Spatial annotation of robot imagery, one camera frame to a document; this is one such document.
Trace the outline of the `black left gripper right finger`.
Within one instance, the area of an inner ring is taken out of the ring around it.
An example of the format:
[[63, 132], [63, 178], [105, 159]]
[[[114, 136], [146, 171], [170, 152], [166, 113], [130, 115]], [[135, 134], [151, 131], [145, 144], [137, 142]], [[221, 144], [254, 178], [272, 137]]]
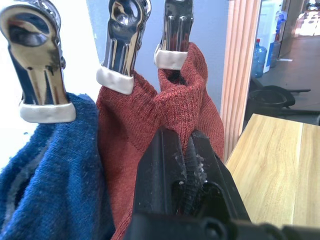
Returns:
[[189, 137], [186, 150], [186, 215], [223, 223], [251, 221], [231, 173], [198, 130]]

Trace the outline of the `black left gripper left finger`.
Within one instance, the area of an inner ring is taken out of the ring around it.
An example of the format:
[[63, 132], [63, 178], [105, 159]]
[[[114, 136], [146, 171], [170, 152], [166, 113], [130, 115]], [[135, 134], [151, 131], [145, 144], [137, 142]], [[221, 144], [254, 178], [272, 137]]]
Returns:
[[138, 163], [132, 214], [188, 216], [187, 183], [180, 138], [160, 127]]

